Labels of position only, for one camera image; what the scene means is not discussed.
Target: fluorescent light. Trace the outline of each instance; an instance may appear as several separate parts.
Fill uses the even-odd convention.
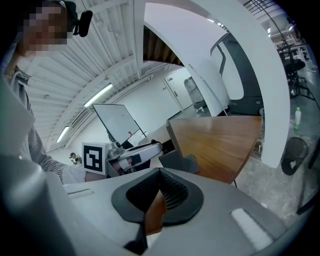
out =
[[[99,91],[96,95],[94,95],[86,104],[84,104],[85,107],[88,107],[91,105],[92,102],[94,102],[96,99],[98,99],[102,94],[104,94],[106,91],[108,91],[110,88],[112,88],[112,84],[109,84],[105,88],[103,88],[101,91]]]
[[[59,138],[56,140],[56,143],[59,143],[62,139],[62,137],[65,135],[65,133],[69,130],[69,126],[64,127],[63,131],[61,132]]]

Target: wooden tabletop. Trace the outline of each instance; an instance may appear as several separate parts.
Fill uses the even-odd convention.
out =
[[[195,156],[197,175],[230,184],[257,142],[262,117],[194,117],[173,119],[169,125],[182,155]]]

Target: black chair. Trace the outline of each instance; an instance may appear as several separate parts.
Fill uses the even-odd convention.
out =
[[[306,63],[301,59],[293,59],[292,56],[289,59],[285,59],[287,54],[287,51],[279,53],[288,80],[290,98],[303,96],[314,101],[315,99],[311,97],[311,92],[307,86],[306,78],[298,74],[298,71],[302,70]]]

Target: white door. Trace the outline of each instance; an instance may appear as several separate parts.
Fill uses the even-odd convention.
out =
[[[183,110],[193,104],[184,84],[189,77],[191,75],[188,70],[182,67],[164,78]]]

